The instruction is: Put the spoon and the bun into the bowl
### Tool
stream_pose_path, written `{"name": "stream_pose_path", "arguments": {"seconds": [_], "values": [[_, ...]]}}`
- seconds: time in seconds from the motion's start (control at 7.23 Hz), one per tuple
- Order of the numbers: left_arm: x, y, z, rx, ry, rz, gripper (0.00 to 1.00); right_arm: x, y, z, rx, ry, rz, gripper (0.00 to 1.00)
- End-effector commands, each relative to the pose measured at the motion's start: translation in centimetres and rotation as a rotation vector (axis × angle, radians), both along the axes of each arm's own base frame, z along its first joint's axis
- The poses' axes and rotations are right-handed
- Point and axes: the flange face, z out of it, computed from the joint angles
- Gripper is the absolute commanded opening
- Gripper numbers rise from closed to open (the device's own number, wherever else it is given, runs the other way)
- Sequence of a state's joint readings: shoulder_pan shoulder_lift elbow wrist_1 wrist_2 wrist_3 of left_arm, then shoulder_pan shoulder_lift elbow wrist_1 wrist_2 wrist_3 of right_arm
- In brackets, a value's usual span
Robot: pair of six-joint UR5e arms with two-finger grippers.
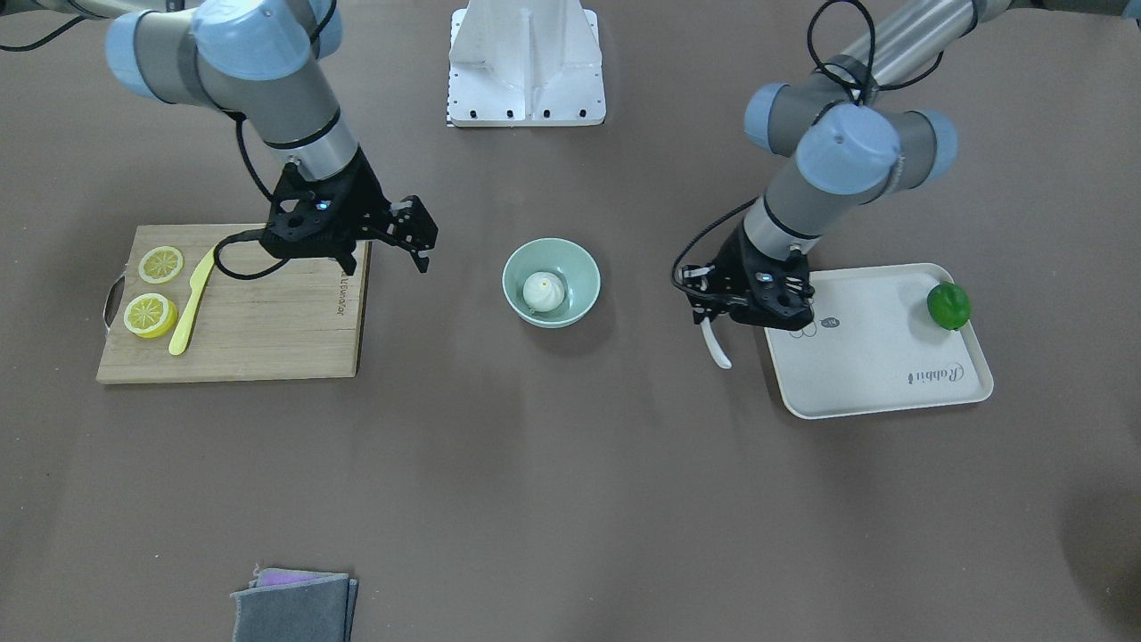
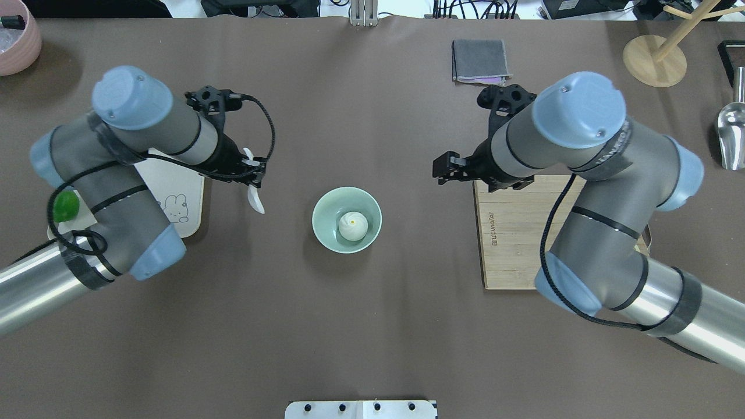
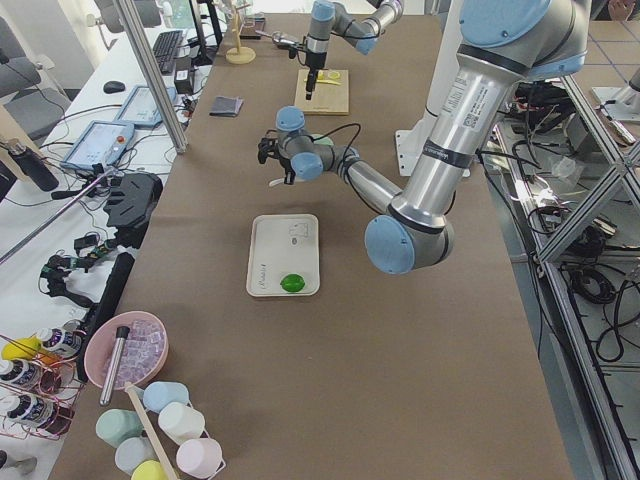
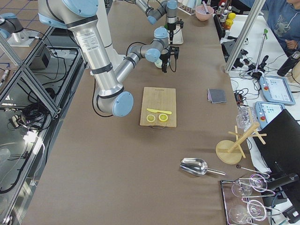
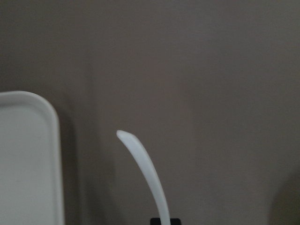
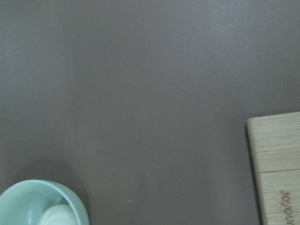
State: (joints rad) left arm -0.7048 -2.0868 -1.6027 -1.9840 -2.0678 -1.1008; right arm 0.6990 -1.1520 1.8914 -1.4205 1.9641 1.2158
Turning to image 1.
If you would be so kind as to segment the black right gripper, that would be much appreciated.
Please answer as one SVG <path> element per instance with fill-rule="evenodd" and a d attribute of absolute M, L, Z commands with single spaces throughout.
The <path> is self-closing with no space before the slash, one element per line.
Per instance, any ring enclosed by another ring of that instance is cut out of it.
<path fill-rule="evenodd" d="M 343 276 L 353 276 L 356 273 L 357 259 L 354 257 L 356 247 L 357 244 L 355 243 L 346 243 L 342 247 L 335 249 L 335 252 L 331 255 L 331 260 L 338 261 Z"/>

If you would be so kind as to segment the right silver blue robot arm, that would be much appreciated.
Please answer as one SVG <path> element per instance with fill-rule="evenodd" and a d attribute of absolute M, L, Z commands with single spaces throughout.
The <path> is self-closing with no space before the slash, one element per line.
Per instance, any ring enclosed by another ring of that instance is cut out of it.
<path fill-rule="evenodd" d="M 348 196 L 364 155 L 319 60 L 340 44 L 333 1 L 5 1 L 3 16 L 107 21 L 111 73 L 141 97 L 251 123 L 282 163 L 270 219 L 254 231 L 280 260 L 356 269 Z"/>

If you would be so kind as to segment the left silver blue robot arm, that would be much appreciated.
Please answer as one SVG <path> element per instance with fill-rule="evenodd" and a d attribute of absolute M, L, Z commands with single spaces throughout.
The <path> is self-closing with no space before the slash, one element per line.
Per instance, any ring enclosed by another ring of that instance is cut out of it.
<path fill-rule="evenodd" d="M 807 253 L 847 210 L 945 174 L 958 152 L 949 117 L 884 112 L 874 101 L 1006 8 L 909 1 L 843 52 L 815 58 L 799 84 L 763 86 L 748 101 L 745 133 L 790 162 L 746 212 L 753 247 L 775 260 Z"/>

